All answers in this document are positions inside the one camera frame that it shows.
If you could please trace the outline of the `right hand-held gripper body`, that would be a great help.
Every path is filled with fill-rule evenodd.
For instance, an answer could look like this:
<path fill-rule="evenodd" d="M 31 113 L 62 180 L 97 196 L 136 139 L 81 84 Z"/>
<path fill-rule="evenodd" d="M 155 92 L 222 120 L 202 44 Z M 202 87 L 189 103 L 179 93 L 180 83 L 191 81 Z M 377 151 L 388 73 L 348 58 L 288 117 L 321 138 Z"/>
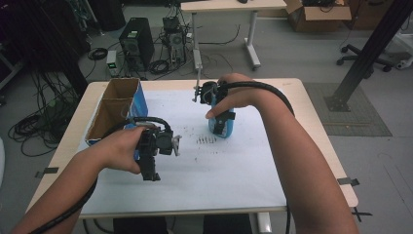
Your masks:
<path fill-rule="evenodd" d="M 200 104 L 216 105 L 228 94 L 225 82 L 206 81 L 201 83 L 202 70 L 197 71 L 196 84 L 194 87 L 194 97 L 192 101 Z"/>

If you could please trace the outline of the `blue bottle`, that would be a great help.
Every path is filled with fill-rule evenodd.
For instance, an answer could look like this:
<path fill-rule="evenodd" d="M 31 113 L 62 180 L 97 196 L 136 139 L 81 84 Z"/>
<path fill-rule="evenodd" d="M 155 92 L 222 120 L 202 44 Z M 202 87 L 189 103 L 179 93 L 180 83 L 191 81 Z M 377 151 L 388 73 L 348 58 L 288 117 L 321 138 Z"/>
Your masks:
<path fill-rule="evenodd" d="M 223 119 L 223 120 L 225 120 L 225 119 L 224 119 L 224 113 L 227 112 L 227 111 L 235 112 L 234 109 L 231 108 L 231 109 L 229 109 L 229 110 L 226 110 L 226 111 L 222 112 L 222 113 L 219 114 L 218 116 L 213 117 L 213 118 L 211 118 L 211 119 L 208 120 L 208 128 L 209 128 L 209 130 L 210 130 L 211 132 L 212 132 L 212 126 L 213 126 L 213 124 L 214 124 L 214 119 L 215 119 L 215 118 L 218 118 L 218 119 Z M 233 132 L 233 127 L 234 127 L 234 120 L 226 120 L 226 121 L 227 121 L 227 135 L 226 135 L 226 136 L 218 136 L 218 137 L 227 138 L 227 137 L 229 137 L 229 136 L 232 134 L 232 132 Z"/>

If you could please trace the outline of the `blue cardboard box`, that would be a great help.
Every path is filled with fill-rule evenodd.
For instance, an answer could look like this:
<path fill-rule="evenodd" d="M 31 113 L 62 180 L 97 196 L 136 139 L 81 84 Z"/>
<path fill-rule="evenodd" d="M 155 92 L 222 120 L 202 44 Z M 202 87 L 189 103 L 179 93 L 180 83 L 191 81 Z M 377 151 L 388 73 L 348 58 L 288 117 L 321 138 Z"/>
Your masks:
<path fill-rule="evenodd" d="M 111 79 L 86 131 L 85 142 L 87 145 L 92 145 L 121 122 L 131 117 L 147 115 L 148 107 L 140 80 L 138 78 Z"/>

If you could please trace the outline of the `person's right hand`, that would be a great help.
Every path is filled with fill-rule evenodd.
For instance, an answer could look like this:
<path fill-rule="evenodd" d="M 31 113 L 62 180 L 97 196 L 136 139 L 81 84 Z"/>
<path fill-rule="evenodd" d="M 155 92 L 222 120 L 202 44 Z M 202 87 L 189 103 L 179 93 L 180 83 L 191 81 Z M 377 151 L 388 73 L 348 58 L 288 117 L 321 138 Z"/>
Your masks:
<path fill-rule="evenodd" d="M 230 73 L 223 75 L 219 83 L 253 82 L 253 79 L 241 73 Z M 207 114 L 206 118 L 211 119 L 231 108 L 241 108 L 252 105 L 256 108 L 263 104 L 264 98 L 272 98 L 273 94 L 266 90 L 257 88 L 235 88 L 230 90 L 227 97 L 218 102 Z"/>

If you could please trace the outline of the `person's left hand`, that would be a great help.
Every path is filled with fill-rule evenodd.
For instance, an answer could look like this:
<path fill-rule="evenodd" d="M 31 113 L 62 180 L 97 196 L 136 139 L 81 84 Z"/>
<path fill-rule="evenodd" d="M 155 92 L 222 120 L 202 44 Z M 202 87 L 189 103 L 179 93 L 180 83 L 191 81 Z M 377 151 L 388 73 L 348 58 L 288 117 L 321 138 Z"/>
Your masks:
<path fill-rule="evenodd" d="M 103 169 L 140 173 L 140 167 L 133 159 L 134 151 L 143 133 L 143 127 L 117 131 L 95 145 Z"/>

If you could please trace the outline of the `white table mat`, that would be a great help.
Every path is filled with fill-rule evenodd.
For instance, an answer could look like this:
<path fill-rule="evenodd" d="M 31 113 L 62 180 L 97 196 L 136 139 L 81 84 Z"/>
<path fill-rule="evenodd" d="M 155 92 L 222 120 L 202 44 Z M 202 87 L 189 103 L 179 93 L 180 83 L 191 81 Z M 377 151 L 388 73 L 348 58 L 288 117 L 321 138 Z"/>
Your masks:
<path fill-rule="evenodd" d="M 166 120 L 181 135 L 179 155 L 158 155 L 159 181 L 104 170 L 82 216 L 167 215 L 276 211 L 285 198 L 258 111 L 236 111 L 227 138 L 207 126 L 207 105 L 191 90 L 146 91 L 151 116 Z"/>

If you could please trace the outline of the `open computer case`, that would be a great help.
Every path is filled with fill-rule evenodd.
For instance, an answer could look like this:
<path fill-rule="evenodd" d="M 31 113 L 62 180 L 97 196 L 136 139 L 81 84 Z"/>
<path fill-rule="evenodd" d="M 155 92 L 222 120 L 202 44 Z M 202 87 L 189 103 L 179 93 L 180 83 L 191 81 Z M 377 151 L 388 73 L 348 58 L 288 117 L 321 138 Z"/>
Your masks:
<path fill-rule="evenodd" d="M 185 63 L 186 34 L 184 27 L 180 24 L 178 17 L 163 18 L 163 24 L 171 63 L 176 65 Z"/>

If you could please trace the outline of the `white desk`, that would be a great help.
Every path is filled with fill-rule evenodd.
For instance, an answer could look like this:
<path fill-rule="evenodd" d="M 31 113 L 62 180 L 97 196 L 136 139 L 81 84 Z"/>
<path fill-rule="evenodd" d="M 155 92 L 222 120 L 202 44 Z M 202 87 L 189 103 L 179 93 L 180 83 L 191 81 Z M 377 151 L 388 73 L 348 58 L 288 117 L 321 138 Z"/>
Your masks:
<path fill-rule="evenodd" d="M 258 12 L 262 10 L 281 10 L 286 8 L 283 0 L 205 0 L 182 3 L 180 9 L 182 12 L 191 14 L 193 30 L 193 56 L 194 66 L 197 71 L 203 69 L 203 63 L 200 51 L 200 42 L 198 38 L 197 20 L 201 15 L 218 15 L 226 13 L 229 20 L 234 20 L 241 12 L 250 13 L 249 32 L 244 39 L 245 47 L 251 58 L 252 69 L 256 70 L 261 66 L 258 55 L 253 47 L 253 36 Z"/>

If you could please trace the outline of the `black computer tower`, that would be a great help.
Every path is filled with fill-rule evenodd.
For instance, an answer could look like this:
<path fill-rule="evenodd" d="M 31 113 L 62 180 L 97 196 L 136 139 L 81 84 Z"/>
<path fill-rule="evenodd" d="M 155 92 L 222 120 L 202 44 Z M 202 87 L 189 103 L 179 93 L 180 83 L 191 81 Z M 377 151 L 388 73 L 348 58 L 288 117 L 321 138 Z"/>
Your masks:
<path fill-rule="evenodd" d="M 148 18 L 131 18 L 119 42 L 129 68 L 147 71 L 155 51 Z"/>

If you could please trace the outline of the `black tape strip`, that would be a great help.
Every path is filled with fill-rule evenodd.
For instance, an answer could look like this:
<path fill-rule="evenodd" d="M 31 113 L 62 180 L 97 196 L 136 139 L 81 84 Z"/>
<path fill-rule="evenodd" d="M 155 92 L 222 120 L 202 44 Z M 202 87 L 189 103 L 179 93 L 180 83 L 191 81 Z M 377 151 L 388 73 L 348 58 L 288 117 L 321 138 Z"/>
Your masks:
<path fill-rule="evenodd" d="M 44 175 L 47 174 L 56 174 L 58 172 L 59 167 L 51 167 L 45 168 L 43 171 L 39 171 L 35 174 L 36 178 L 42 178 Z"/>
<path fill-rule="evenodd" d="M 357 178 L 342 177 L 342 178 L 337 178 L 337 181 L 340 185 L 346 185 L 346 184 L 349 184 L 350 186 L 360 185 Z"/>

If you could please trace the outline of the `white table leg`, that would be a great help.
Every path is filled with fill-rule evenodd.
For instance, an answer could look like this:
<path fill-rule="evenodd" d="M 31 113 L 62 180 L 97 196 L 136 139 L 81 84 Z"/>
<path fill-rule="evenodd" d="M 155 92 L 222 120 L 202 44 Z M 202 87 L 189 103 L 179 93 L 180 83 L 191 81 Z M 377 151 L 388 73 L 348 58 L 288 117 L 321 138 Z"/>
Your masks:
<path fill-rule="evenodd" d="M 257 214 L 257 229 L 259 234 L 272 234 L 272 224 L 268 213 Z"/>

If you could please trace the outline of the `black office chair base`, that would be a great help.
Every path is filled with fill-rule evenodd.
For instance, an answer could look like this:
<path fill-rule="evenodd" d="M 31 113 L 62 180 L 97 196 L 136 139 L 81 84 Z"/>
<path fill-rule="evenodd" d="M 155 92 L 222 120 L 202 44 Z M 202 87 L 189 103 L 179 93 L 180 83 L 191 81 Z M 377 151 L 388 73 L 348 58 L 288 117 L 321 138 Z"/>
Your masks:
<path fill-rule="evenodd" d="M 390 72 L 394 67 L 394 64 L 391 61 L 380 58 L 379 56 L 372 57 L 370 55 L 367 55 L 363 51 L 363 49 L 359 49 L 351 44 L 347 44 L 346 46 L 342 47 L 340 49 L 340 52 L 343 55 L 336 60 L 337 65 L 343 65 L 346 61 L 356 61 L 357 59 L 364 59 L 364 60 L 369 59 L 371 61 L 370 68 L 369 68 L 370 73 L 373 73 L 374 64 L 382 65 L 382 70 L 384 72 Z"/>

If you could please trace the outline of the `black curtain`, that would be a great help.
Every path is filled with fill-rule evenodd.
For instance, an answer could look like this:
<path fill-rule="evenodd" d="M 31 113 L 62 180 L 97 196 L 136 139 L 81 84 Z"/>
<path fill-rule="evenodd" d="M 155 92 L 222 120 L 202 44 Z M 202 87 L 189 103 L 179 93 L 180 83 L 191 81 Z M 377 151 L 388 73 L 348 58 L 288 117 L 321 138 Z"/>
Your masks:
<path fill-rule="evenodd" d="M 78 97 L 84 94 L 88 82 L 78 64 L 81 52 L 73 44 L 78 33 L 65 0 L 0 0 L 0 30 L 42 78 L 62 73 Z"/>

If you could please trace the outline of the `closed brown cardboard box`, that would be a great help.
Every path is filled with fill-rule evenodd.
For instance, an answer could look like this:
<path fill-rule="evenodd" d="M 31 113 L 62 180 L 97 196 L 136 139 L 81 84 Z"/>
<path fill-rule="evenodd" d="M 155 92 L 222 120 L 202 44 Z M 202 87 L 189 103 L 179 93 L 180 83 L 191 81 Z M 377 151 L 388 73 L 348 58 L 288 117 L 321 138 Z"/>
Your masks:
<path fill-rule="evenodd" d="M 394 0 L 345 0 L 352 18 L 344 24 L 352 30 L 374 30 Z"/>

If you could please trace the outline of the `black metal stand post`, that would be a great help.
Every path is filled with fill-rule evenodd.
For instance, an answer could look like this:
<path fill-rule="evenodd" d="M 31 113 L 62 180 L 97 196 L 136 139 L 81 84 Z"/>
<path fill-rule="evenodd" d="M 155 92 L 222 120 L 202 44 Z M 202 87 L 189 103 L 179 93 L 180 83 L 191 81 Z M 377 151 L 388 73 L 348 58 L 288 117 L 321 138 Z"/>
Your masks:
<path fill-rule="evenodd" d="M 380 56 L 412 12 L 413 0 L 394 0 L 365 43 L 363 51 L 372 57 Z M 350 110 L 347 102 L 368 73 L 370 64 L 369 59 L 360 58 L 353 63 L 333 95 L 324 98 L 329 111 L 348 112 Z"/>

